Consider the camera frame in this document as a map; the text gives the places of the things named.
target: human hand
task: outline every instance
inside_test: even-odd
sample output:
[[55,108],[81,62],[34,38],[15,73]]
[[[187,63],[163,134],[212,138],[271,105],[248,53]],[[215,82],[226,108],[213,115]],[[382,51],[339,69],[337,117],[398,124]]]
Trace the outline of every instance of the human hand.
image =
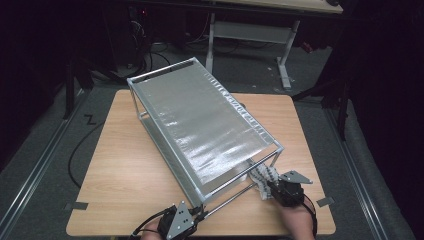
[[[313,240],[313,221],[311,214],[303,206],[283,207],[276,200],[273,200],[277,206],[284,226],[296,240]],[[312,203],[305,198],[305,205],[309,209],[314,209]]]
[[156,218],[153,221],[147,223],[144,227],[143,234],[141,235],[141,240],[162,240],[162,237],[157,232],[158,225],[159,218]]

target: metal bracket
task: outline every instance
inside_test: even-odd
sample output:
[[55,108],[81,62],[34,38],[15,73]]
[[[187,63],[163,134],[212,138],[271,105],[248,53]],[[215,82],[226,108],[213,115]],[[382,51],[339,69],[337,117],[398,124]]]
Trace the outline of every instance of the metal bracket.
[[294,170],[281,174],[280,179],[286,182],[291,182],[291,183],[305,183],[305,184],[313,183],[309,178],[303,176],[302,174]]
[[171,227],[169,228],[166,239],[172,239],[175,236],[183,233],[187,229],[194,225],[192,216],[188,211],[187,205],[184,201],[181,201],[175,213],[174,220],[172,221]]

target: gray tape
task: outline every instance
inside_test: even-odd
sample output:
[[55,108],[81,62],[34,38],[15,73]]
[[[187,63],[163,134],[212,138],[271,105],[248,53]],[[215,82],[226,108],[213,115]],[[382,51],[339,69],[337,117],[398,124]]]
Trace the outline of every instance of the gray tape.
[[332,197],[326,197],[317,201],[319,207],[324,207],[327,205],[331,205],[334,203],[334,199]]
[[67,203],[64,210],[72,210],[72,209],[78,209],[78,210],[86,210],[88,207],[88,203],[82,203],[82,202],[74,202],[74,203]]

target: transparent plastic sheet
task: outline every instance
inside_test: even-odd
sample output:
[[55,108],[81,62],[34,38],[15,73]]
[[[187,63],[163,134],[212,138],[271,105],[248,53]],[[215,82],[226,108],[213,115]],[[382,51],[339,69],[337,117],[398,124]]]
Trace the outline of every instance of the transparent plastic sheet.
[[134,88],[144,95],[143,104],[162,134],[173,139],[176,155],[188,160],[203,185],[274,142],[197,64],[145,80]]

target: wooden table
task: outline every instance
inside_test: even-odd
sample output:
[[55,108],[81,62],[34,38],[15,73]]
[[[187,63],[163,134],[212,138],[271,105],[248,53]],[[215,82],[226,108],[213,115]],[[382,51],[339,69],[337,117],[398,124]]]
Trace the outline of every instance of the wooden table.
[[216,2],[226,2],[235,4],[248,4],[262,7],[286,8],[292,10],[312,11],[321,13],[341,14],[343,8],[331,6],[325,0],[213,0]]
[[[289,96],[233,94],[285,147],[276,163],[279,173],[296,170],[314,181],[303,185],[315,202],[325,197],[296,110]],[[246,186],[246,180],[237,187]],[[214,203],[220,203],[229,195]],[[151,215],[187,199],[165,161],[138,120],[129,90],[117,92],[94,152],[67,233],[71,236],[128,236]],[[335,224],[328,206],[317,208],[318,234],[332,234]],[[197,236],[283,235],[271,201],[249,190],[198,226]]]

